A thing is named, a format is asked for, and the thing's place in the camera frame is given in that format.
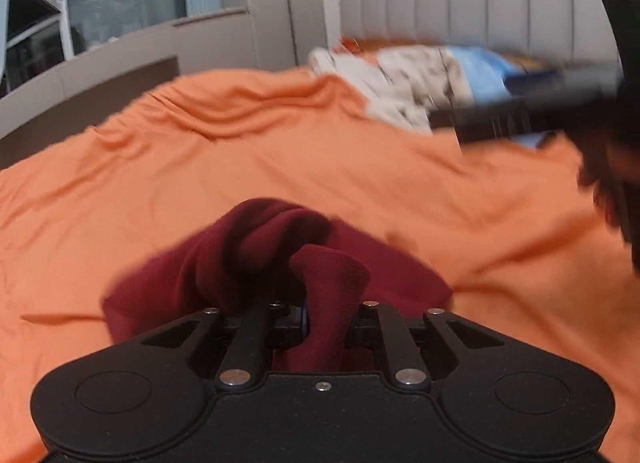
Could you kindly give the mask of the right hand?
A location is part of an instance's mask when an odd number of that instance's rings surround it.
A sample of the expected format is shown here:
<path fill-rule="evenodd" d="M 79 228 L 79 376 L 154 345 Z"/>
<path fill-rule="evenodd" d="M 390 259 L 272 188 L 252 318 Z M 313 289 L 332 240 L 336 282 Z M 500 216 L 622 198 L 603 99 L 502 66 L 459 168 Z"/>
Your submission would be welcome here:
<path fill-rule="evenodd" d="M 597 209 L 620 231 L 639 271 L 639 132 L 601 127 L 567 136 L 582 153 L 578 182 L 594 187 Z"/>

